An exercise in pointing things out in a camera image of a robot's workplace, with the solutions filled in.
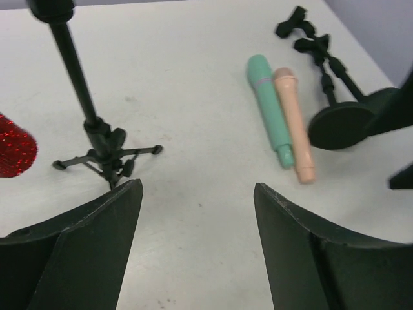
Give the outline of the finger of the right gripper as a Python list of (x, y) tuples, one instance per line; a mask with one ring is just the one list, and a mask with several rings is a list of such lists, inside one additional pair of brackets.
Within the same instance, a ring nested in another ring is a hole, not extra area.
[(366, 126), (369, 136), (404, 129), (412, 126), (412, 73), (401, 88), (384, 88), (372, 95), (369, 106), (374, 117)]

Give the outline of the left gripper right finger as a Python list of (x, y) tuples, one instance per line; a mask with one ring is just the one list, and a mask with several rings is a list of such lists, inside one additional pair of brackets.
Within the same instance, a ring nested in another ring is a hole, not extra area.
[(412, 246), (339, 226), (264, 183), (257, 226), (275, 309), (411, 309)]

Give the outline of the red glitter microphone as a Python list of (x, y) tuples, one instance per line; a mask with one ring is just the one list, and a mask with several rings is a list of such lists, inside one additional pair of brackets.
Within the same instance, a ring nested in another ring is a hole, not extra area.
[(1, 178), (27, 171), (37, 158), (37, 151), (33, 136), (1, 114)]

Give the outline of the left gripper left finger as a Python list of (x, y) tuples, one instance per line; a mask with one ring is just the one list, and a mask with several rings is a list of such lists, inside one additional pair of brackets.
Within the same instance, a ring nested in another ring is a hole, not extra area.
[(115, 309), (143, 198), (140, 180), (1, 239), (2, 309)]

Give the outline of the black tripod microphone stand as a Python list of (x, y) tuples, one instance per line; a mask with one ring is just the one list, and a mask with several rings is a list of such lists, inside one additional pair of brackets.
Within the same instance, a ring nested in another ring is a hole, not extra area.
[(163, 151), (163, 146), (124, 149), (126, 131), (121, 128), (112, 130), (110, 125), (97, 115), (68, 27), (68, 22), (74, 15), (74, 2), (71, 0), (30, 0), (26, 3), (33, 16), (50, 27), (85, 115), (83, 128), (92, 146), (86, 155), (76, 156), (65, 161), (56, 160), (52, 166), (63, 171), (74, 165), (84, 165), (105, 179), (110, 188), (114, 189), (121, 178), (129, 178), (132, 175), (138, 156), (142, 154), (158, 155)]

